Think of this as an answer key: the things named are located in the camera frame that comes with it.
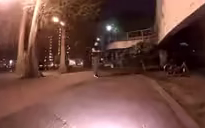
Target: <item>palm tree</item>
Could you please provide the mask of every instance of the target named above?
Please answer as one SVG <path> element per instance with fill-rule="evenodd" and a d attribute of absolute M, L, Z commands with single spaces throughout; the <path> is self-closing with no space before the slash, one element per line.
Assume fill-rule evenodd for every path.
<path fill-rule="evenodd" d="M 59 14 L 61 17 L 64 17 L 65 21 L 69 21 L 70 19 L 78 19 L 78 18 L 92 18 L 94 15 L 98 13 L 98 2 L 94 2 L 93 0 L 55 0 L 55 1 L 43 1 L 36 0 L 36 4 L 34 7 L 34 13 L 31 23 L 31 29 L 29 33 L 28 39 L 28 50 L 27 54 L 25 54 L 23 50 L 24 44 L 24 24 L 26 22 L 25 12 L 22 19 L 22 24 L 20 28 L 20 38 L 19 38 L 19 54 L 18 54 L 18 66 L 17 71 L 24 69 L 24 77 L 38 77 L 38 58 L 36 55 L 36 36 L 39 29 L 39 25 L 44 21 L 48 16 L 52 16 L 54 14 Z M 66 63 L 65 63 L 65 31 L 63 29 L 62 36 L 62 44 L 61 44 L 61 61 L 60 61 L 60 71 L 66 71 Z"/>
<path fill-rule="evenodd" d="M 38 21 L 39 21 L 39 12 L 41 7 L 42 0 L 37 0 L 34 8 L 30 34 L 28 39 L 28 50 L 27 50 L 27 68 L 26 68 L 26 77 L 38 77 L 38 59 L 36 55 L 36 36 L 38 31 Z"/>
<path fill-rule="evenodd" d="M 27 8 L 23 9 L 23 15 L 20 24 L 19 32 L 19 41 L 18 41 L 18 54 L 17 54 L 17 64 L 16 64 L 16 73 L 23 76 L 25 71 L 25 51 L 24 51 L 24 41 L 25 41 L 25 28 L 27 24 L 28 10 Z"/>
<path fill-rule="evenodd" d="M 67 56 L 66 56 L 66 44 L 65 44 L 65 29 L 62 28 L 62 40 L 61 40 L 61 55 L 60 55 L 60 67 L 59 72 L 60 73 L 66 73 L 67 72 Z"/>

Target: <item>railing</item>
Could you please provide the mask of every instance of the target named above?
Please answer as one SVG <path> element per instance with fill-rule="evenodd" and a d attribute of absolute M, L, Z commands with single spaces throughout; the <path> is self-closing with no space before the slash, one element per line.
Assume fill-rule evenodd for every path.
<path fill-rule="evenodd" d="M 157 35 L 152 28 L 131 31 L 127 33 L 127 40 L 139 40 L 142 42 L 147 42 L 156 39 L 156 37 Z"/>

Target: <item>sky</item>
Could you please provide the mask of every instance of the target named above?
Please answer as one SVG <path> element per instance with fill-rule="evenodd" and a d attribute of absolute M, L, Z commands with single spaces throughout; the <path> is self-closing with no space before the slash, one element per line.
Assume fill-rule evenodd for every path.
<path fill-rule="evenodd" d="M 108 0 L 104 17 L 114 17 L 123 13 L 154 16 L 155 0 Z"/>
<path fill-rule="evenodd" d="M 103 22 L 117 21 L 125 32 L 153 26 L 156 0 L 107 0 L 102 9 Z"/>

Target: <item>motorcycle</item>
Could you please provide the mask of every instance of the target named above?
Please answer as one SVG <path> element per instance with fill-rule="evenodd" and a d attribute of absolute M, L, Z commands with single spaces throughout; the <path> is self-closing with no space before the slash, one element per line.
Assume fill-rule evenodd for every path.
<path fill-rule="evenodd" d="M 163 67 L 164 72 L 171 76 L 188 76 L 189 70 L 185 62 L 178 66 L 176 64 L 166 64 Z"/>

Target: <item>road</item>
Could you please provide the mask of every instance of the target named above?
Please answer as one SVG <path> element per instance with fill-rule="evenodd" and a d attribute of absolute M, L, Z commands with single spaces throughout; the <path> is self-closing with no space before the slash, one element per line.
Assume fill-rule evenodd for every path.
<path fill-rule="evenodd" d="M 140 75 L 92 79 L 0 118 L 0 128 L 184 128 L 150 84 Z"/>

